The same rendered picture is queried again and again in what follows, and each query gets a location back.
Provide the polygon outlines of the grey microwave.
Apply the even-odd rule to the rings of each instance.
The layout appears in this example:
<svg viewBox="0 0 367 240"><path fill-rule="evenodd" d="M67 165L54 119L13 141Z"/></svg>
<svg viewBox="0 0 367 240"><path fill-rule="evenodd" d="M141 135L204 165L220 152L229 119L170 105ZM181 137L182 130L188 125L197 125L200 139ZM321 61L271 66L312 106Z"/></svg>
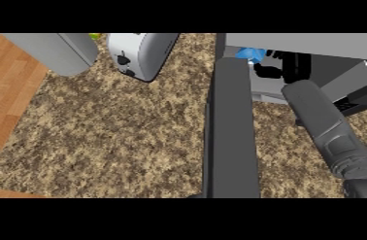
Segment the grey microwave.
<svg viewBox="0 0 367 240"><path fill-rule="evenodd" d="M235 58L240 48L310 54L309 81L321 88L344 116L367 110L367 44L356 46L350 34L218 33L215 59ZM281 61L263 56L263 66L281 67ZM284 79L259 78L248 68L251 96L281 103Z"/></svg>

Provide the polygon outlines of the white and silver toaster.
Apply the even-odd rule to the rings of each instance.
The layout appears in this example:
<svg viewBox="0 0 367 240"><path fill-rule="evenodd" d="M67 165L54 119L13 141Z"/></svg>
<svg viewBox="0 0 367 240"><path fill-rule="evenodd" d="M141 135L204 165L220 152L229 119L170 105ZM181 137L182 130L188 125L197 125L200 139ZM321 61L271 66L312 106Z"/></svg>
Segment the white and silver toaster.
<svg viewBox="0 0 367 240"><path fill-rule="evenodd" d="M119 72L150 83L178 38L178 33L108 33L105 47Z"/></svg>

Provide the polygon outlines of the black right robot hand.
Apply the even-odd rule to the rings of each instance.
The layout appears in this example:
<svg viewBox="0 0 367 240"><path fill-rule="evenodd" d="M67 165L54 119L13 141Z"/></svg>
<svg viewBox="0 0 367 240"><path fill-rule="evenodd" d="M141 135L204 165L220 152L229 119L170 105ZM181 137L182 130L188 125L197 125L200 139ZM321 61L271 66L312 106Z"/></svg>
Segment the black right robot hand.
<svg viewBox="0 0 367 240"><path fill-rule="evenodd" d="M281 67L253 64L253 71L259 78L284 79L285 84L307 80L310 76L310 54L290 51L266 50L266 56L276 58Z"/></svg>

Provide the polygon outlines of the blue milk carton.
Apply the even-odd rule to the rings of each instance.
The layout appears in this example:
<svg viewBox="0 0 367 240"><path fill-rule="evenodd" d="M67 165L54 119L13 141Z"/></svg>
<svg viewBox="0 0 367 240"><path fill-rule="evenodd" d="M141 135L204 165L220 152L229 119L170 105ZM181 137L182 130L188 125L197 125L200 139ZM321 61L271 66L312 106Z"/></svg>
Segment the blue milk carton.
<svg viewBox="0 0 367 240"><path fill-rule="evenodd" d="M240 48L235 53L235 58L247 59L251 63L259 63L265 56L265 50L254 48Z"/></svg>

